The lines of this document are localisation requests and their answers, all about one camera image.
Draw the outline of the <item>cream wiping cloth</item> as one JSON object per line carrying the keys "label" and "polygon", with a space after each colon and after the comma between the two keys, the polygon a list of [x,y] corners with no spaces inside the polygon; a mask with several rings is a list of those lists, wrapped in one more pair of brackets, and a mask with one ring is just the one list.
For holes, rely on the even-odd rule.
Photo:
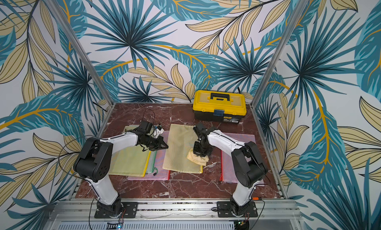
{"label": "cream wiping cloth", "polygon": [[187,159],[197,165],[200,166],[206,166],[207,162],[209,161],[209,157],[205,156],[198,156],[193,152],[193,149],[191,149],[187,154]]}

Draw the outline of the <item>yellow mesh document bag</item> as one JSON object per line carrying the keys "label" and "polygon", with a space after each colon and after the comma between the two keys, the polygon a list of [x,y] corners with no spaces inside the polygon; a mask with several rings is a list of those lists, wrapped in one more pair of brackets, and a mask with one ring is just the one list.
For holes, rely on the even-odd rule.
{"label": "yellow mesh document bag", "polygon": [[180,173],[199,174],[203,172],[203,167],[187,158],[188,152],[197,141],[197,135],[193,126],[171,124],[163,169]]}

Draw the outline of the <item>pink red-zip mesh bag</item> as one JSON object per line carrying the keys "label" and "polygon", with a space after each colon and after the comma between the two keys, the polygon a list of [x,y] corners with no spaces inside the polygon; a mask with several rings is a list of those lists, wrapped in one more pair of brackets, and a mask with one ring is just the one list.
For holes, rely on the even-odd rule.
{"label": "pink red-zip mesh bag", "polygon": [[146,173],[144,177],[128,176],[127,180],[137,180],[137,181],[169,180],[170,171],[163,169],[165,152],[166,152],[165,150],[160,150],[156,152],[153,173]]}

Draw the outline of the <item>pink mesh document bag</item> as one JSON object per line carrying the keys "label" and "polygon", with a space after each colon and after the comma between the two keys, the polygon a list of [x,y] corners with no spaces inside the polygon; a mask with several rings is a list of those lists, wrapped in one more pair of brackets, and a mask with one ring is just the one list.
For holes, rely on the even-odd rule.
{"label": "pink mesh document bag", "polygon": [[215,135],[214,139],[214,141],[210,141],[210,144],[221,150],[222,181],[227,183],[239,183],[231,153],[234,149],[241,148],[240,145],[244,146],[245,143],[250,141],[255,143],[255,136],[239,133],[221,133],[221,135]]}

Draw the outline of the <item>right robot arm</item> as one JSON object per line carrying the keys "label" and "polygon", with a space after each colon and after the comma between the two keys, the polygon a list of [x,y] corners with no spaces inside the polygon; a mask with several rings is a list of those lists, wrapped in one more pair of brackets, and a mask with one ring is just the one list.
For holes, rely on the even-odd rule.
{"label": "right robot arm", "polygon": [[236,189],[230,198],[231,213],[241,217],[247,213],[255,185],[267,175],[258,146],[250,141],[244,143],[233,139],[214,127],[206,128],[202,123],[193,127],[197,136],[193,149],[187,158],[198,164],[208,162],[214,148],[218,148],[232,158],[234,173],[238,180]]}

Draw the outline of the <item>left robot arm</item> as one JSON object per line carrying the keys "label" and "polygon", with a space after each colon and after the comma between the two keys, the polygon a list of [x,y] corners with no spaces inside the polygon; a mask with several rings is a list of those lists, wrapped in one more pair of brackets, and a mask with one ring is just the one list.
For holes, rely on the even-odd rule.
{"label": "left robot arm", "polygon": [[90,184],[98,197],[97,208],[112,218],[119,217],[125,209],[108,174],[112,156],[125,148],[139,145],[150,151],[167,149],[168,145],[161,135],[150,134],[152,128],[152,123],[142,121],[138,127],[117,136],[91,137],[86,140],[73,165],[73,170]]}

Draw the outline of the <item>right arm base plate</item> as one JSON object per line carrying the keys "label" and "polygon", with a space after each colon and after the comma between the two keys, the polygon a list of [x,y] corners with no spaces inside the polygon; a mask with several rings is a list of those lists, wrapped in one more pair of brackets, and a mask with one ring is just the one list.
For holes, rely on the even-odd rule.
{"label": "right arm base plate", "polygon": [[249,201],[243,206],[232,201],[218,201],[216,209],[219,218],[254,218],[258,216],[257,207],[253,201]]}

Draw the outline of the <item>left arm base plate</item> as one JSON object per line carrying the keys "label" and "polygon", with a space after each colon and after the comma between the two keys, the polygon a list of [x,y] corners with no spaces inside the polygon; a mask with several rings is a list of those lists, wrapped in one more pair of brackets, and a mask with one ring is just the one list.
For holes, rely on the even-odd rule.
{"label": "left arm base plate", "polygon": [[97,202],[95,219],[134,219],[137,214],[137,202],[118,202],[113,205],[105,205]]}

